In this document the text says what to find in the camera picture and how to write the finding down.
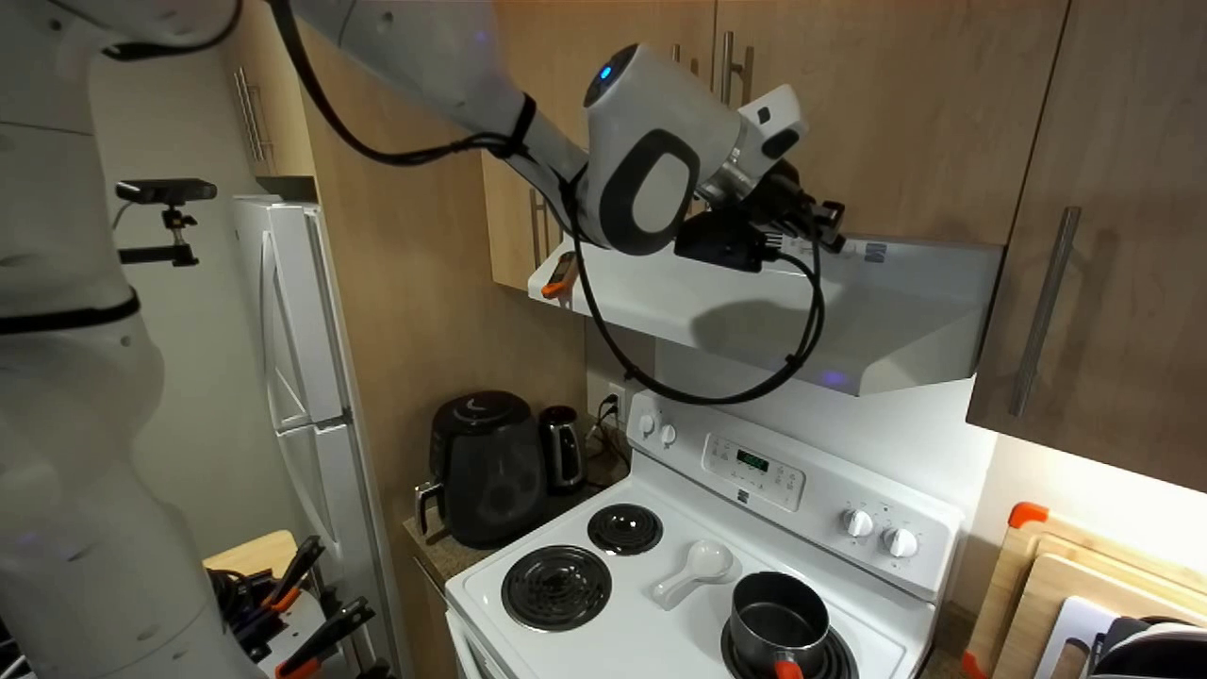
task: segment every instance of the cabinet door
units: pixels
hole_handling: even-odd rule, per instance
[[[648,40],[709,79],[713,0],[497,0],[504,70],[578,144],[588,134],[586,85],[631,40]],[[553,216],[502,162],[482,162],[489,271],[524,291],[557,244]]]
[[[1080,0],[971,417],[1207,489],[1207,2]]]
[[[308,178],[303,85],[263,0],[245,0],[225,70],[257,178]]]
[[[844,234],[1005,244],[1064,0],[718,0],[718,89],[793,81]]]

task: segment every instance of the saucepan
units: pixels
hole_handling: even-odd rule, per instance
[[[743,669],[772,679],[808,679],[824,664],[829,612],[811,586],[763,568],[732,589],[723,628]]]

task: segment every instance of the stove burner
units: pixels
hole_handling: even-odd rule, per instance
[[[604,612],[611,573],[586,547],[553,544],[524,554],[502,581],[502,602],[518,622],[572,628]]]
[[[645,504],[604,504],[592,515],[588,537],[600,552],[641,554],[654,552],[656,539],[665,539],[665,520]]]
[[[759,672],[748,661],[739,661],[739,647],[732,645],[729,625],[722,628],[722,656],[734,679],[772,679],[769,672]],[[852,647],[829,628],[829,636],[819,647],[819,664],[808,669],[805,674],[808,679],[861,679],[861,669],[857,669]]]

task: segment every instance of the stove control panel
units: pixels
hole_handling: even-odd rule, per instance
[[[827,449],[732,417],[676,417],[661,408],[634,426],[639,449],[729,503],[924,598],[938,598],[957,510],[857,469]]]

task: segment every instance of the stove backsplash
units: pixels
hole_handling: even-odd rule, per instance
[[[743,363],[656,343],[656,372],[694,391],[739,391],[767,378]],[[732,408],[978,515],[997,434],[967,422],[974,379],[844,396],[808,379]]]

